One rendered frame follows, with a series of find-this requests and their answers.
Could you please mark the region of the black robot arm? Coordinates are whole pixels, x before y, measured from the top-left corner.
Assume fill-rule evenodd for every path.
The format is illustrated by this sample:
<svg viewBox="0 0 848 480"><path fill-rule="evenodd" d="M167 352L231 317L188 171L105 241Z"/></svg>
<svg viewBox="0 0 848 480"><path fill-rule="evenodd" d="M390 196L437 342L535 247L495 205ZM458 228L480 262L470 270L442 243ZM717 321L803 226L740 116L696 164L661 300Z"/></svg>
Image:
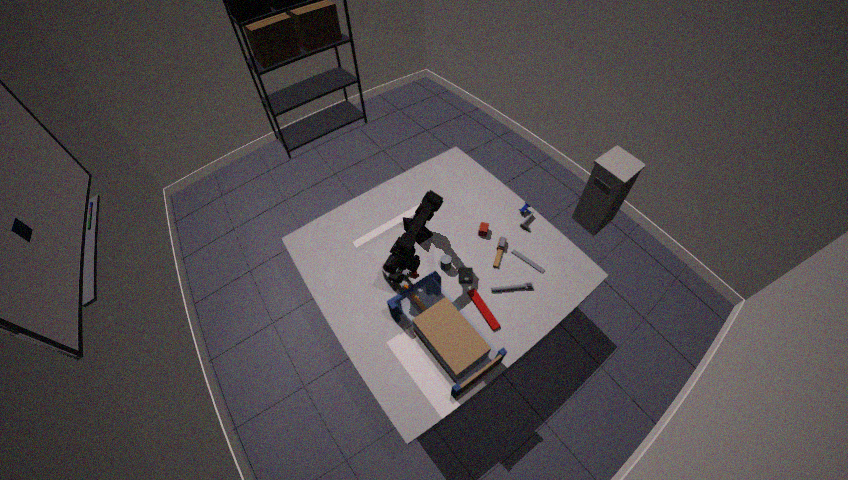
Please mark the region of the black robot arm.
<svg viewBox="0 0 848 480"><path fill-rule="evenodd" d="M434 212L438 211L443 203L443 197L430 190L427 191L423 199L422 203L418 206L415 211L415 215L411 221L409 221L412 225L410 229L403 233L401 237L398 237L395 244L389 251L392 253L386 262L383 265L383 269L389 273L394 274L401 264L401 260L404 262L408 258L408 260L403 264L403 270L409 270L415 273L420 265L420 258L418 255L414 255L410 258L411 254L414 251L413 246L416 242L416 235L423 229L426 221L430 221L434 215ZM408 255L407 255L408 252Z"/></svg>

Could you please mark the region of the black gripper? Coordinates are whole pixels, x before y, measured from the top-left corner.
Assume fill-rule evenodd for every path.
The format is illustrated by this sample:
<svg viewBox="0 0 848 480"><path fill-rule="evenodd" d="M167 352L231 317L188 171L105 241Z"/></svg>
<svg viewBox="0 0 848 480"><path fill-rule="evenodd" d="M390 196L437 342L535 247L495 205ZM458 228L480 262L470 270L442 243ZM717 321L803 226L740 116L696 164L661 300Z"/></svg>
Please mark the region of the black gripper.
<svg viewBox="0 0 848 480"><path fill-rule="evenodd" d="M416 252L416 250L415 250L415 248L414 248L414 251L413 251L413 253L411 254L410 258L411 258L412 256L414 256L415 252ZM408 258L406 259L406 261L407 261L407 260L408 260ZM404 277L405 277L405 276L402 274L402 272L403 272L403 269L402 269L402 268L403 268L403 264L404 264L406 261L405 261L405 262L404 262L403 260L401 260L401 261L402 261L402 262L401 262L401 264L399 265L397 272L395 272L394 274L389 274L389 276L388 276L389 281L392 281L392 282L395 282L395 283L398 283L398 284L401 284L401 283L402 283L402 281L403 281L403 279L404 279Z"/></svg>

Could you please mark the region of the red flat bar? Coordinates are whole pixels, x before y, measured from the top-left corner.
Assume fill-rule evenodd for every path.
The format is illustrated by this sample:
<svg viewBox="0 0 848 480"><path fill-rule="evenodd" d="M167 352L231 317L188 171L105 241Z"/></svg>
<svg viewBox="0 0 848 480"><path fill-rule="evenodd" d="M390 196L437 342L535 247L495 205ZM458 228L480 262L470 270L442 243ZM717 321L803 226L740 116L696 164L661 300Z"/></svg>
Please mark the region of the red flat bar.
<svg viewBox="0 0 848 480"><path fill-rule="evenodd" d="M475 290L475 288L468 290L467 294L469 295L469 297L471 298L471 300L473 301L473 303L475 304L477 309L479 309L479 311L481 312L482 317L485 319L485 321L491 327L492 332L495 331L496 329L500 328L500 325L497 322L497 319L490 312L487 305L482 300L482 298L480 297L478 292Z"/></svg>

